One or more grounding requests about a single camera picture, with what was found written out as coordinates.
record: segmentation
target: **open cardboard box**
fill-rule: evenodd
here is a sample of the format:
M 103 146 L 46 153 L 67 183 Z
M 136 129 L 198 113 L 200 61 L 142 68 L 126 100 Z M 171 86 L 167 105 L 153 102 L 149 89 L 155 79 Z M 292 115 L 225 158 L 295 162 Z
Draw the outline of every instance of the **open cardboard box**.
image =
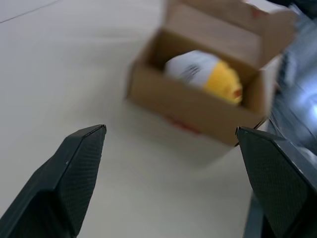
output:
M 261 68 L 294 35 L 291 11 L 254 15 L 254 10 L 240 0 L 169 1 L 163 26 L 134 63 L 128 98 L 223 143 L 237 144 L 236 127 L 257 128 L 268 117 L 275 85 L 264 79 Z M 237 71 L 241 105 L 164 76 L 168 60 L 193 50 L 217 55 Z

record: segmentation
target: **yellow and white toy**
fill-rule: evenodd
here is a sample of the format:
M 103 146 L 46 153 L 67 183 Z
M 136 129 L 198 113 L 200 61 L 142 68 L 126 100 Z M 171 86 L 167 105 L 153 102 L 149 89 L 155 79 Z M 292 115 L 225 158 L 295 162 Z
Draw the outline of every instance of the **yellow and white toy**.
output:
M 169 60 L 165 74 L 201 88 L 226 101 L 242 101 L 242 85 L 235 70 L 218 57 L 201 51 L 191 51 Z

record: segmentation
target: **white floor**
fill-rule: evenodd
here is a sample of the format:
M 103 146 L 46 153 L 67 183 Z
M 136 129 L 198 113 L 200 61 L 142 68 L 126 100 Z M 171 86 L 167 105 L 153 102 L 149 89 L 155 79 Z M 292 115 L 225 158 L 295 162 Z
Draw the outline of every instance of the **white floor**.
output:
M 52 1 L 2 1 L 0 21 Z M 161 15 L 160 0 L 60 0 L 0 24 L 0 215 L 65 136 L 105 123 L 79 237 L 242 237 L 251 188 L 239 148 L 124 101 Z

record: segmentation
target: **red marking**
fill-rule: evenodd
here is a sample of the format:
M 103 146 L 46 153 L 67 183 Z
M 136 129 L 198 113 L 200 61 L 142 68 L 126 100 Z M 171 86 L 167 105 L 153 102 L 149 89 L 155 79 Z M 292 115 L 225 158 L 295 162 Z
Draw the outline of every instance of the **red marking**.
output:
M 197 130 L 196 128 L 193 128 L 193 127 L 181 122 L 180 120 L 174 119 L 171 116 L 166 116 L 166 119 L 168 120 L 168 122 L 172 126 L 178 128 L 178 129 L 181 129 L 181 130 L 187 131 L 187 132 L 191 132 L 191 133 L 196 134 L 196 135 L 201 134 L 201 132 L 199 130 Z
M 257 19 L 260 16 L 261 11 L 256 9 L 256 8 L 252 8 L 251 9 L 251 14 L 252 14 L 253 18 Z
M 237 91 L 234 92 L 234 97 L 235 97 L 235 98 L 238 98 L 238 97 L 240 97 L 240 96 L 242 96 L 242 90 L 241 90 L 241 89 L 239 89 L 239 90 L 237 90 Z

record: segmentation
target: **box flap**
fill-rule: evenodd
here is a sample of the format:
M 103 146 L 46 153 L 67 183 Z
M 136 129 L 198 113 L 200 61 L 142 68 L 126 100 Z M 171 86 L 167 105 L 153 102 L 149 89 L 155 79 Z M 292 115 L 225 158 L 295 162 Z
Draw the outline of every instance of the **box flap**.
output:
M 182 0 L 182 2 L 245 30 L 261 33 L 262 18 L 254 18 L 252 12 L 254 7 L 241 0 Z
M 289 10 L 271 13 L 265 18 L 261 66 L 281 53 L 295 37 L 296 14 Z
M 262 37 L 186 4 L 174 5 L 164 29 L 258 68 Z
M 164 28 L 262 68 L 294 38 L 296 14 L 268 14 L 240 0 L 169 0 Z

